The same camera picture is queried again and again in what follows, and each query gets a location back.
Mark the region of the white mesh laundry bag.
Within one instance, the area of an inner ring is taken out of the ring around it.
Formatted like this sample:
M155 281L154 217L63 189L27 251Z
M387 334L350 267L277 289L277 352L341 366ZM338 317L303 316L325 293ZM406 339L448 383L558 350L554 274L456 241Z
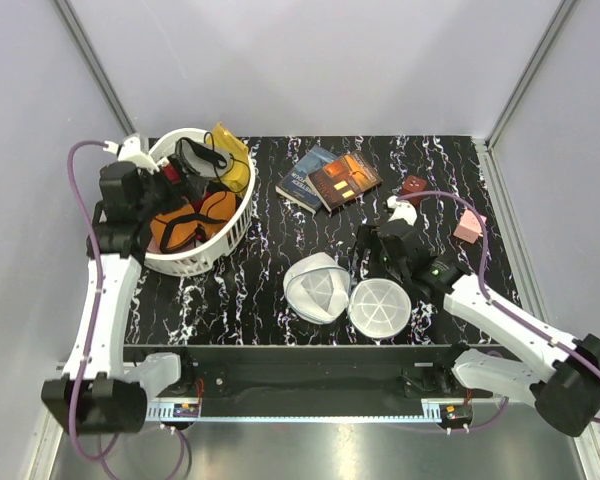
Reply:
M284 276L283 292L301 319L322 326L345 314L359 333L373 340L401 333L412 313L411 299L399 284L383 278L355 284L349 272L323 252L293 264Z

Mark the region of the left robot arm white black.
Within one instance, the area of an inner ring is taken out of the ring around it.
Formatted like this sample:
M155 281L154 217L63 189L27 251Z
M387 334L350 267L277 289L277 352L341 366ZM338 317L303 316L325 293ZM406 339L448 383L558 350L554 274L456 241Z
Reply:
M87 218L89 282L79 330L59 378L41 399L74 436L137 433L146 421L184 429L201 414L188 394L196 372L182 354L153 353L126 368L124 335L131 300L152 240L149 223L168 195L155 175L130 161L100 171L102 198Z

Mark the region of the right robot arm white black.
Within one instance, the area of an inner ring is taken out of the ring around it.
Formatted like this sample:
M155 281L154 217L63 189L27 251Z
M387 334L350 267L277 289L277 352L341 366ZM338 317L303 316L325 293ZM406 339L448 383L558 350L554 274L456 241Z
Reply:
M414 226L396 219L361 225L355 251L374 279L386 279L408 299L423 301L487 333L513 354L491 357L454 346L434 371L446 396L484 390L525 403L555 430L578 437L600 411L600 338L578 339L507 301L465 265L436 255Z

